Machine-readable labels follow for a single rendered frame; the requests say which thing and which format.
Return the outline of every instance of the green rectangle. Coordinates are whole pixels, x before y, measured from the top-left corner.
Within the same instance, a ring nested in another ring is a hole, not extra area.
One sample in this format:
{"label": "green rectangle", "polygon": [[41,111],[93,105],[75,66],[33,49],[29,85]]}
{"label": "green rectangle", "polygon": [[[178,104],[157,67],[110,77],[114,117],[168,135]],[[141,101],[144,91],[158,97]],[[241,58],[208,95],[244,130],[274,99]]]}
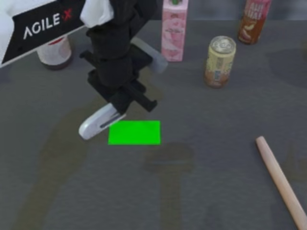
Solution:
{"label": "green rectangle", "polygon": [[118,121],[110,127],[109,145],[160,145],[160,121]]}

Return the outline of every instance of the gray tabletop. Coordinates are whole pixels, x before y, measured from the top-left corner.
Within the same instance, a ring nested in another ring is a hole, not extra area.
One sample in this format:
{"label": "gray tabletop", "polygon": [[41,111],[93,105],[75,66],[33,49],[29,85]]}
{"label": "gray tabletop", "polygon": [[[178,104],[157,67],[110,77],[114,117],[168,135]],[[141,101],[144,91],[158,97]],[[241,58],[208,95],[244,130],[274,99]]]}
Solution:
{"label": "gray tabletop", "polygon": [[[127,119],[160,120],[159,147],[78,136],[105,104],[78,58],[90,48],[84,30],[71,36],[75,59],[62,71],[44,69],[36,54],[1,69],[0,229],[295,229],[255,138],[265,136],[307,209],[306,22],[268,22],[257,45],[237,44],[228,85],[210,89],[209,41],[235,38],[237,24],[189,22],[184,61],[161,75],[142,71],[160,103],[150,114],[134,103]],[[160,26],[150,22],[139,37],[160,49]]]}

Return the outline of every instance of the pink carton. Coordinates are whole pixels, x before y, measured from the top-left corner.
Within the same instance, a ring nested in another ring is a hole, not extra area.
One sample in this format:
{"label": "pink carton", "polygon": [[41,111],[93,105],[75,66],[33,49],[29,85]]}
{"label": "pink carton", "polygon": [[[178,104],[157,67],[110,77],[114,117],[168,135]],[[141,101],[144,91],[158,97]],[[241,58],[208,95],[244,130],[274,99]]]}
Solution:
{"label": "pink carton", "polygon": [[168,61],[182,61],[189,0],[164,0],[161,53]]}

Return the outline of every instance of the rolling pin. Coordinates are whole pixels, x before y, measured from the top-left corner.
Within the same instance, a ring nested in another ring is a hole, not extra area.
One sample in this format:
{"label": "rolling pin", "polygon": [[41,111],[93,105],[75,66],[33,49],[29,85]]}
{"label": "rolling pin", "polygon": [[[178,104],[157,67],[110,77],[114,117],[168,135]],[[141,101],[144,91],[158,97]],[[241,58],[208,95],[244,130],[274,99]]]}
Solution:
{"label": "rolling pin", "polygon": [[287,181],[281,167],[279,166],[273,152],[264,137],[256,139],[259,152],[263,161],[275,182],[283,201],[289,209],[289,212],[299,230],[307,230],[307,216],[299,203],[295,193]]}

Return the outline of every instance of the robotic arm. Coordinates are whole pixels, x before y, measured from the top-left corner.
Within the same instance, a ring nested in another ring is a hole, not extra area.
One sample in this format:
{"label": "robotic arm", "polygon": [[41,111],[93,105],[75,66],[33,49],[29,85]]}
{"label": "robotic arm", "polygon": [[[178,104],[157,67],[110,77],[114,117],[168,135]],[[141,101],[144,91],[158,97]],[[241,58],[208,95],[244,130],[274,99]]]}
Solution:
{"label": "robotic arm", "polygon": [[158,51],[135,38],[155,13],[156,0],[4,2],[7,0],[0,1],[0,20],[6,22],[0,31],[2,66],[84,25],[89,28],[86,35],[92,41],[93,53],[85,51],[80,57],[94,67],[88,82],[108,104],[80,126],[82,138],[90,139],[124,118],[133,101],[148,112],[157,106],[157,101],[144,96],[146,88],[138,82],[139,71],[149,66],[155,72],[162,72],[167,61]]}

